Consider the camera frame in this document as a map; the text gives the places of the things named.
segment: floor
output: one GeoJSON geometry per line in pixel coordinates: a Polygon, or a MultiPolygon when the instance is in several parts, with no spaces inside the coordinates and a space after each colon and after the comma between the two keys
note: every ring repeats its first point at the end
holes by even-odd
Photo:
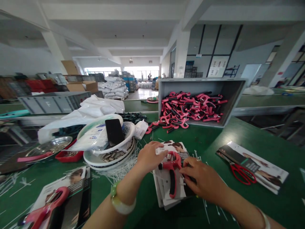
{"type": "Polygon", "coordinates": [[[158,91],[153,91],[151,88],[139,88],[135,92],[129,92],[127,100],[147,99],[148,97],[155,97],[158,94],[158,91]]]}

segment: stack of sacks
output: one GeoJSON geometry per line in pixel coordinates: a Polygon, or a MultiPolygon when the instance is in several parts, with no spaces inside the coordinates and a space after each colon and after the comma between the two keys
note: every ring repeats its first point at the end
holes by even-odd
{"type": "Polygon", "coordinates": [[[141,82],[138,83],[139,88],[151,88],[153,85],[152,82],[141,82]]]}
{"type": "Polygon", "coordinates": [[[120,77],[105,77],[107,82],[98,82],[98,90],[103,92],[105,99],[126,99],[128,88],[120,77]]]}

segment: teal object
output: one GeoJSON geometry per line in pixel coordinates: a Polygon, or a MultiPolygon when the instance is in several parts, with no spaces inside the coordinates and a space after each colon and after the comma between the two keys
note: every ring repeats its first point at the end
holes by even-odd
{"type": "Polygon", "coordinates": [[[28,110],[11,111],[8,113],[0,114],[0,119],[16,118],[16,117],[29,115],[29,114],[30,114],[30,112],[28,110]]]}

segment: white column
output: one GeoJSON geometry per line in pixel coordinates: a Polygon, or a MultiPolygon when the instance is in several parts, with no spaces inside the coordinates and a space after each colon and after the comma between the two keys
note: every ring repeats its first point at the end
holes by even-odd
{"type": "Polygon", "coordinates": [[[177,44],[176,44],[176,56],[175,56],[175,78],[184,78],[188,42],[190,40],[190,31],[178,32],[177,44]]]}
{"type": "Polygon", "coordinates": [[[44,40],[46,41],[55,61],[58,63],[64,75],[67,71],[62,64],[62,60],[73,60],[66,39],[54,32],[42,32],[44,40]]]}
{"type": "Polygon", "coordinates": [[[270,68],[263,75],[259,86],[275,87],[291,61],[305,43],[305,23],[292,26],[274,57],[270,68]]]}

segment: bracelet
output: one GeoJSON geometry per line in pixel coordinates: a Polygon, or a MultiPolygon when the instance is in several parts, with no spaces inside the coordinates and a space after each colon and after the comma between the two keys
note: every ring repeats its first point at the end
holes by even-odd
{"type": "Polygon", "coordinates": [[[121,200],[117,196],[117,185],[119,184],[119,182],[120,181],[118,181],[111,187],[111,192],[110,192],[111,202],[112,202],[114,209],[118,213],[120,213],[122,215],[128,215],[129,213],[131,213],[134,210],[137,199],[134,200],[134,203],[132,205],[126,205],[126,204],[122,203],[121,200]]]}
{"type": "Polygon", "coordinates": [[[270,226],[270,222],[267,218],[267,216],[262,212],[261,209],[259,209],[258,207],[256,207],[258,209],[258,211],[261,213],[261,215],[263,216],[264,218],[264,221],[265,221],[265,229],[271,229],[271,226],[270,226]]]}

